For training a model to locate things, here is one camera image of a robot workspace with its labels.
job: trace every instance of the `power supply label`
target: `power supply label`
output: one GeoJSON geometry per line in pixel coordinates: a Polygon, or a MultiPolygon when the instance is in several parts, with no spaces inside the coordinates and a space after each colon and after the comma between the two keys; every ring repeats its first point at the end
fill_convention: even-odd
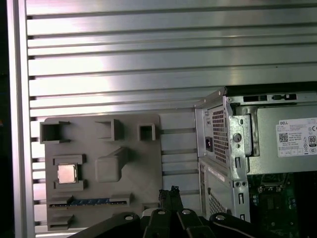
{"type": "Polygon", "coordinates": [[[276,136],[279,157],[317,155],[317,118],[280,120],[276,136]]]}

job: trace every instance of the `horizontal slot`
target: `horizontal slot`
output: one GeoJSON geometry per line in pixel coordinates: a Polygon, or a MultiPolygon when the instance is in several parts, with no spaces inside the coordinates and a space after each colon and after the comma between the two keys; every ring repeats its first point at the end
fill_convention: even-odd
{"type": "Polygon", "coordinates": [[[267,101],[267,95],[256,95],[256,96],[244,96],[243,102],[249,103],[249,102],[263,102],[267,101]]]}

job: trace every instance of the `barcode label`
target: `barcode label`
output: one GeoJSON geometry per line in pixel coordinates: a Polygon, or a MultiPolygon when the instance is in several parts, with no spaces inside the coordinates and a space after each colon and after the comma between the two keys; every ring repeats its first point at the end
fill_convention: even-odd
{"type": "Polygon", "coordinates": [[[280,133],[279,142],[288,142],[288,133],[280,133]]]}

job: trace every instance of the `motherboard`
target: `motherboard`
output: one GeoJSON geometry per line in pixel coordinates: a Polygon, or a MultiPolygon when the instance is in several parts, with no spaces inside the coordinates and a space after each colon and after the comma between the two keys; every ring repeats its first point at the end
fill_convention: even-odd
{"type": "Polygon", "coordinates": [[[294,174],[248,177],[251,222],[286,238],[299,238],[294,174]]]}

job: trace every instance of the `perforated metal grille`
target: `perforated metal grille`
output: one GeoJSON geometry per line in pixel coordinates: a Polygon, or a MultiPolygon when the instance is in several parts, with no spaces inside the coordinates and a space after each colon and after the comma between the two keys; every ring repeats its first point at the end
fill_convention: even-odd
{"type": "Polygon", "coordinates": [[[226,209],[221,205],[221,203],[216,199],[211,193],[209,196],[209,208],[210,215],[218,213],[218,212],[226,212],[226,209]]]}
{"type": "Polygon", "coordinates": [[[224,109],[212,113],[214,154],[217,160],[226,163],[229,148],[224,109]]]}

